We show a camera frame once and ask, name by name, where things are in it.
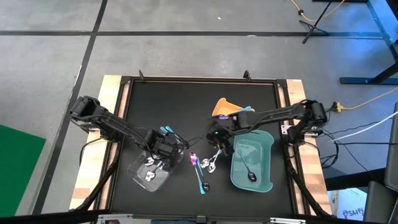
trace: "orange plastic piece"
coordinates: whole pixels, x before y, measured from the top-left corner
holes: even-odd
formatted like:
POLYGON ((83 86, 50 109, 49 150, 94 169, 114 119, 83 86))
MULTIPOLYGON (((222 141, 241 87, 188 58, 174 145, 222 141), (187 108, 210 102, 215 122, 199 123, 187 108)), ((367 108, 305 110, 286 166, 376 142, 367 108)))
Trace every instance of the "orange plastic piece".
POLYGON ((211 115, 212 116, 217 116, 217 115, 221 115, 221 114, 229 115, 229 114, 235 113, 241 109, 243 109, 243 108, 226 101, 226 98, 221 98, 218 100, 217 105, 214 108, 213 113, 211 115))

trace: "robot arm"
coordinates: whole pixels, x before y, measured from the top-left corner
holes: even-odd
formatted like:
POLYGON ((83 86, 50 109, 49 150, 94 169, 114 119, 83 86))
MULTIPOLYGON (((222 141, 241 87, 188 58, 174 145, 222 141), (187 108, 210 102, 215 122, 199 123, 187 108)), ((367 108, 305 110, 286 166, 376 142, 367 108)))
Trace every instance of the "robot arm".
POLYGON ((289 143, 296 143, 304 139, 304 134, 313 127, 323 126, 327 115, 323 105, 313 100, 303 100, 292 106, 264 112, 240 111, 237 113, 214 116, 211 119, 210 129, 206 135, 209 142, 213 142, 223 150, 224 154, 233 153, 231 137, 237 134, 246 134, 259 126, 288 119, 299 119, 296 126, 287 130, 289 143))
POLYGON ((101 137, 106 140, 117 142, 125 136, 132 138, 141 149, 168 159, 171 166, 181 150, 189 148, 188 143, 168 127, 163 131, 145 129, 146 133, 141 134, 142 128, 131 126, 101 106, 96 98, 89 96, 79 97, 72 106, 70 115, 74 121, 96 126, 101 132, 101 137))

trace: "black tripod stand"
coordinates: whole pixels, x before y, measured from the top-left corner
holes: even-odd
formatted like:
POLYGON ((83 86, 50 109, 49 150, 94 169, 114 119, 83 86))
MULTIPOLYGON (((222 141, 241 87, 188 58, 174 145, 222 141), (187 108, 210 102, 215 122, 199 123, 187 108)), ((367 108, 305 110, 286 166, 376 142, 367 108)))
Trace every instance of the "black tripod stand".
MULTIPOLYGON (((314 25, 311 25, 311 24, 309 24, 309 23, 307 23, 307 22, 304 22, 304 21, 302 21, 302 20, 299 20, 299 22, 300 22, 301 24, 307 25, 308 28, 310 29, 310 31, 308 32, 307 36, 305 36, 305 38, 304 38, 304 40, 303 40, 303 42, 302 42, 303 44, 305 44, 305 43, 307 42, 308 38, 310 38, 310 36, 313 34, 313 32, 314 32, 315 30, 320 31, 321 36, 328 36, 328 35, 329 35, 329 33, 326 32, 326 31, 324 31, 323 29, 317 28, 317 25, 318 25, 319 21, 322 19, 322 17, 323 17, 323 15, 325 14, 326 10, 328 10, 330 4, 331 4, 331 1, 328 3, 328 5, 326 6, 326 8, 323 10, 322 14, 319 16, 318 20, 316 21, 316 23, 315 23, 314 25)), ((304 11, 303 11, 302 9, 299 10, 298 14, 301 15, 302 13, 304 13, 304 11)))

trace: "spoon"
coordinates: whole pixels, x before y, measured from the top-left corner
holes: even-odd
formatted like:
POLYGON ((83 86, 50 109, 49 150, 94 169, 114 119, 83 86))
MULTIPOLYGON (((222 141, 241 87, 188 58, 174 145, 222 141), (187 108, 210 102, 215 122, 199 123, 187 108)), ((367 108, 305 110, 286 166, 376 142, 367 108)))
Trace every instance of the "spoon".
POLYGON ((210 184, 207 181, 202 182, 201 187, 203 187, 203 190, 205 190, 205 192, 208 192, 210 190, 210 184))
POLYGON ((151 181, 151 180, 153 180, 153 179, 156 177, 155 171, 156 171, 157 168, 159 168, 160 165, 162 165, 162 164, 163 164, 163 162, 159 162, 159 163, 156 165, 156 167, 155 167, 154 170, 149 170, 149 171, 147 172, 146 176, 145 176, 145 180, 148 181, 148 182, 151 181))
POLYGON ((217 154, 215 154, 215 155, 213 156, 214 160, 213 160, 213 162, 211 162, 211 163, 209 164, 209 166, 207 167, 207 172, 212 173, 212 172, 214 172, 214 170, 216 170, 216 160, 217 160, 218 155, 219 155, 221 152, 222 152, 222 151, 219 149, 219 150, 217 151, 217 154))
POLYGON ((206 168, 206 167, 208 167, 209 165, 210 165, 210 160, 209 160, 209 159, 204 159, 204 160, 202 160, 201 163, 200 163, 200 167, 201 167, 201 168, 206 168))
POLYGON ((250 171, 250 169, 249 169, 248 165, 246 164, 246 162, 244 161, 243 156, 241 155, 241 152, 240 152, 240 151, 238 151, 238 154, 239 154, 239 156, 241 157, 244 166, 245 166, 246 169, 248 170, 248 179, 250 180, 250 182, 255 182, 255 181, 257 181, 256 175, 255 175, 253 172, 250 171))
POLYGON ((146 160, 145 160, 145 166, 152 166, 153 164, 154 164, 154 162, 155 162, 155 160, 152 158, 152 157, 148 157, 146 160))

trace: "clear plastic container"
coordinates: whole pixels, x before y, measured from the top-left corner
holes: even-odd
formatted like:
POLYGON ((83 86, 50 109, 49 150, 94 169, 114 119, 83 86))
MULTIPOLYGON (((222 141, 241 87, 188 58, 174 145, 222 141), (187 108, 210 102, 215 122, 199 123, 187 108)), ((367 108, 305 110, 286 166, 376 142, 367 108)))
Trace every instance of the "clear plastic container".
POLYGON ((173 167, 170 167, 170 164, 164 161, 154 161, 152 165, 148 165, 148 159, 150 158, 151 156, 147 151, 142 152, 136 161, 129 165, 127 173, 141 187, 150 192, 154 192, 161 188, 169 178, 170 174, 181 162, 183 151, 180 153, 180 156, 173 167))

